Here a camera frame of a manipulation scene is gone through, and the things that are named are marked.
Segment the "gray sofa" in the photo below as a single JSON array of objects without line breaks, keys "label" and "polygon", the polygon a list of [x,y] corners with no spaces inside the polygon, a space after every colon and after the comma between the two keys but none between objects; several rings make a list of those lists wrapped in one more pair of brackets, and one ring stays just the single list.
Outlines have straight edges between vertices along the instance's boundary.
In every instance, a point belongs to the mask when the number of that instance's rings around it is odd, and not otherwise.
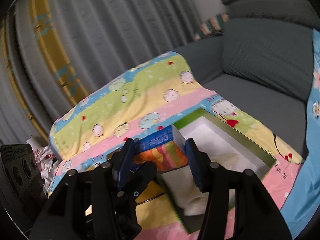
[{"label": "gray sofa", "polygon": [[303,157],[306,103],[313,79],[313,28],[307,0],[222,0],[224,35],[175,51],[195,79],[260,120]]}]

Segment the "blue blanket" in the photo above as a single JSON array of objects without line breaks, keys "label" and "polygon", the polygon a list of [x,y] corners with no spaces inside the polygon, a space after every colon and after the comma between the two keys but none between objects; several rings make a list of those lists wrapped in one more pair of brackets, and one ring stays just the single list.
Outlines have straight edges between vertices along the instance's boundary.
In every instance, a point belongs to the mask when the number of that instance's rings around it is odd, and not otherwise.
[{"label": "blue blanket", "polygon": [[313,30],[314,78],[307,104],[309,155],[284,203],[281,213],[294,239],[320,205],[320,32]]}]

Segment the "white cloth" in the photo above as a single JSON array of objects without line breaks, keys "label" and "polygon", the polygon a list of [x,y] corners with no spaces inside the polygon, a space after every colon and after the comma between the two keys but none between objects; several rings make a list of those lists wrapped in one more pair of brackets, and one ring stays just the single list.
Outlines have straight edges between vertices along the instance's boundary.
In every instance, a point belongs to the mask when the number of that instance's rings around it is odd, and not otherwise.
[{"label": "white cloth", "polygon": [[[227,170],[232,170],[239,160],[238,154],[222,154],[211,159]],[[204,214],[209,193],[201,193],[194,183],[189,166],[163,173],[162,179],[169,187],[176,205],[183,208],[185,216]],[[234,206],[235,191],[229,191],[229,207]]]}]

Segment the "gray curtain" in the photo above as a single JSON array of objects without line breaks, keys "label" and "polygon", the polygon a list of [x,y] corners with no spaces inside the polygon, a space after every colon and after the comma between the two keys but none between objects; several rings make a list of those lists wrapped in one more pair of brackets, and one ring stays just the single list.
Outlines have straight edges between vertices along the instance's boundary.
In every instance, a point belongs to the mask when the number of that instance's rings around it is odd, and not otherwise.
[{"label": "gray curtain", "polygon": [[191,0],[18,0],[4,22],[17,88],[0,51],[0,144],[48,135],[88,94],[193,41],[199,24]]}]

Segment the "yellow curtain pattern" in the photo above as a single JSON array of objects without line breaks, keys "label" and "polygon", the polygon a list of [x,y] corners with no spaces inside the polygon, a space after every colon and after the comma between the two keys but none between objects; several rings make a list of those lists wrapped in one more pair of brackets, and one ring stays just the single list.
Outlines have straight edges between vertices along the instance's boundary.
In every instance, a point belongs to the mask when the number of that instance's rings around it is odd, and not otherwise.
[{"label": "yellow curtain pattern", "polygon": [[71,105],[75,106],[89,94],[77,78],[60,42],[52,22],[48,0],[30,0],[29,13],[42,57],[57,85]]},{"label": "yellow curtain pattern", "polygon": [[2,21],[2,27],[1,27],[1,48],[2,48],[2,53],[4,56],[9,80],[10,80],[11,86],[14,90],[14,93],[16,94],[16,97],[17,97],[22,109],[27,114],[32,125],[36,128],[36,130],[41,135],[41,137],[44,138],[48,142],[48,134],[39,125],[36,118],[33,116],[30,109],[28,108],[28,105],[27,105],[26,101],[24,100],[23,95],[18,87],[17,81],[13,75],[12,66],[11,66],[11,62],[10,62],[9,54],[8,54],[7,43],[6,43],[5,20]]}]

